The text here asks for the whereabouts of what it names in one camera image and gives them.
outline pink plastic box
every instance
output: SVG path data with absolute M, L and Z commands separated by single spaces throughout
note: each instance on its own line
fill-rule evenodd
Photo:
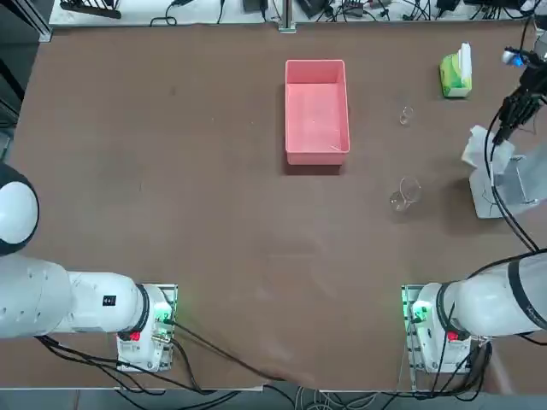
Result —
M 289 60 L 285 150 L 292 165 L 341 165 L 350 152 L 342 60 Z

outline transparent beaker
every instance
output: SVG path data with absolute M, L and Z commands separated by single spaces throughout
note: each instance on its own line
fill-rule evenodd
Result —
M 401 125 L 407 126 L 410 120 L 412 120 L 412 117 L 414 117 L 414 110 L 412 107 L 407 105 L 405 108 L 403 108 L 401 117 L 399 117 L 399 122 L 401 123 Z
M 421 185 L 414 177 L 404 177 L 399 183 L 399 190 L 390 196 L 391 209 L 396 212 L 405 211 L 410 205 L 421 198 Z

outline metal stand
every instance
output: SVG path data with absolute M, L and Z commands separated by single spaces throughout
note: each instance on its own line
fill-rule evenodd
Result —
M 297 32 L 297 25 L 292 21 L 292 0 L 283 0 L 283 11 L 279 22 L 279 32 Z
M 40 43 L 49 43 L 51 28 L 45 18 L 38 12 L 31 0 L 0 0 L 9 11 L 38 32 Z

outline table surface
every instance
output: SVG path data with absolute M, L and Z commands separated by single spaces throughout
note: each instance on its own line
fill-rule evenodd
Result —
M 520 71 L 500 56 L 520 37 L 516 23 L 62 32 L 39 48 L 10 160 L 41 201 L 24 254 L 176 283 L 180 321 L 301 385 L 394 390 L 401 285 L 465 278 L 524 250 L 502 221 L 477 219 L 460 161 L 469 128 L 487 126 L 517 84 Z M 472 45 L 473 93 L 447 101 L 438 64 L 462 41 Z M 294 58 L 345 61 L 351 152 L 337 173 L 286 165 L 285 61 Z M 408 127 L 398 121 L 405 105 L 415 110 Z M 423 197 L 397 217 L 388 198 L 406 175 Z M 520 217 L 539 243 L 542 214 Z M 106 335 L 62 340 L 115 354 Z M 32 339 L 1 346 L 3 387 L 112 385 Z M 262 382 L 187 350 L 206 387 Z M 542 352 L 496 341 L 487 389 L 545 393 Z M 169 374 L 186 380 L 181 360 Z M 406 363 L 398 387 L 409 388 Z

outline tissue box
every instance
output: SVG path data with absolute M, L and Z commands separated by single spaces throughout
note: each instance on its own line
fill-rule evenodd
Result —
M 462 44 L 455 54 L 443 58 L 439 66 L 441 88 L 446 98 L 463 98 L 471 92 L 471 48 Z

